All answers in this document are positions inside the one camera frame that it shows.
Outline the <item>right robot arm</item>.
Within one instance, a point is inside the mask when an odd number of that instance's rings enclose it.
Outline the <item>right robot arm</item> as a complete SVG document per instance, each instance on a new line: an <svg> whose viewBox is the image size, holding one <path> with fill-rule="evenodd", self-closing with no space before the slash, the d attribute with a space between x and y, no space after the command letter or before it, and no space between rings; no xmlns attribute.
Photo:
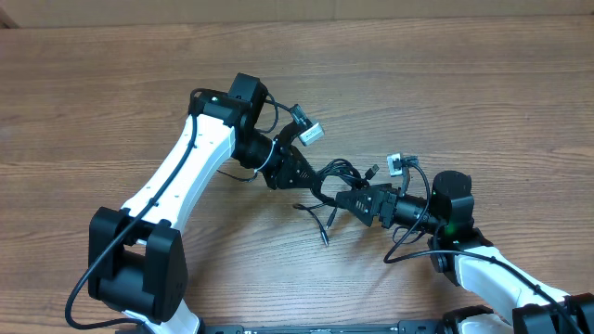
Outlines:
<svg viewBox="0 0 594 334"><path fill-rule="evenodd" d="M474 224L471 178L440 172L427 198L410 196L389 184L337 194L339 207L365 225L379 220L429 235L435 270L484 304L444 315L441 333L590 333L593 296L550 287L507 260Z"/></svg>

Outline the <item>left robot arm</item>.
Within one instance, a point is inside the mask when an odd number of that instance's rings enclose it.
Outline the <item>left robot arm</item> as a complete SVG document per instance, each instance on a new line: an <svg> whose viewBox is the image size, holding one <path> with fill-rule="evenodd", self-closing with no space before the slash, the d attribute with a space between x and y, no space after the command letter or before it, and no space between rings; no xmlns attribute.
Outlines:
<svg viewBox="0 0 594 334"><path fill-rule="evenodd" d="M101 207L89 226L90 297L122 313L133 333L196 333L199 318L184 301L188 270L182 235L189 215L218 168L235 159L268 187L311 186L314 171L292 144L324 134L300 106L274 138L256 128L275 102L256 77L240 73L226 92L197 88L178 141L159 169L118 210Z"/></svg>

